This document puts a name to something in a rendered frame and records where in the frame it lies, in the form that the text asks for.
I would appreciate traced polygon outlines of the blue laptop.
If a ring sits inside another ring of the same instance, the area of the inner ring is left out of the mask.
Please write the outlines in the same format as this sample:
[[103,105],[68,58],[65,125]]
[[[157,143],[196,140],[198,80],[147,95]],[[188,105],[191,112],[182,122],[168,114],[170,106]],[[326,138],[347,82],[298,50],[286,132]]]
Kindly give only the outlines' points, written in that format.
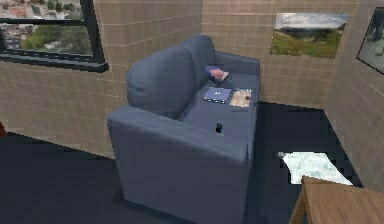
[[205,93],[203,99],[208,102],[227,103],[231,92],[231,89],[210,87]]

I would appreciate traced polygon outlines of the pink and blue book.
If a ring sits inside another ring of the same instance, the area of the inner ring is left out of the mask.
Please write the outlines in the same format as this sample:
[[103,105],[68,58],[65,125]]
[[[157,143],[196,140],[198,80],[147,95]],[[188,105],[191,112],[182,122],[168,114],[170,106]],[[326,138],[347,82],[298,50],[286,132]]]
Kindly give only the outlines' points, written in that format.
[[209,81],[213,85],[221,84],[229,76],[229,73],[224,71],[219,66],[207,66],[205,68],[205,72],[206,72],[206,75],[207,75]]

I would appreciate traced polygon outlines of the blue-grey sofa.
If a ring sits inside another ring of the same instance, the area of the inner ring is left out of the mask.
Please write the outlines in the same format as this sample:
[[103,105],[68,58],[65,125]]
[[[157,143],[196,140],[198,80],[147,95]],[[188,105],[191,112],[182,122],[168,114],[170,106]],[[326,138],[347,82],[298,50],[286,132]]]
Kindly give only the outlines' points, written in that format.
[[[207,66],[229,76],[213,85]],[[217,51],[209,36],[197,35],[136,62],[126,80],[128,103],[107,118],[125,198],[197,224],[241,224],[255,150],[259,60]],[[231,89],[228,102],[204,100],[210,87]],[[230,105],[236,89],[252,91],[248,107]]]

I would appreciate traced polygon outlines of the landscape picture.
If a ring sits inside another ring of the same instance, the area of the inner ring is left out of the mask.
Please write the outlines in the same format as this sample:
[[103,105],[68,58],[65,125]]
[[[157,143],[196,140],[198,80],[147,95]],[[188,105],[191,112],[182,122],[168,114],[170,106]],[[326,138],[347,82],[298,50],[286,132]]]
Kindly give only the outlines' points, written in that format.
[[348,19],[348,13],[278,13],[270,54],[332,59]]

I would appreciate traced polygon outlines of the black framed window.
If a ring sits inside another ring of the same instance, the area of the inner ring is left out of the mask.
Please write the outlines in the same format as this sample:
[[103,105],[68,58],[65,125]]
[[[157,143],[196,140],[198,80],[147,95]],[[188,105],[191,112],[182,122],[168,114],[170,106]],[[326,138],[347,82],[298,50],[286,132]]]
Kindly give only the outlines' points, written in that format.
[[0,61],[108,70],[94,0],[0,0]]

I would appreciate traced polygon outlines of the brown wooden table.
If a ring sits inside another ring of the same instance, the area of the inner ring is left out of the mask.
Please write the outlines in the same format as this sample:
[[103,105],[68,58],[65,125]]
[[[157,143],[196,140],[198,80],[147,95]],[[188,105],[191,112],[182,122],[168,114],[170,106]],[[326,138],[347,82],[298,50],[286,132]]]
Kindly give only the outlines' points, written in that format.
[[384,193],[309,176],[288,224],[384,224]]

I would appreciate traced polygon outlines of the black framed picture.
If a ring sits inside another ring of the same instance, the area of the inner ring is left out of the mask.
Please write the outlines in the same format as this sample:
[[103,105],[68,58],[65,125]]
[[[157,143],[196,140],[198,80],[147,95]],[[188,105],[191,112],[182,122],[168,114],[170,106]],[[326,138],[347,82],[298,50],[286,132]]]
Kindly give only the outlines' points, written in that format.
[[384,7],[375,9],[357,59],[384,75]]

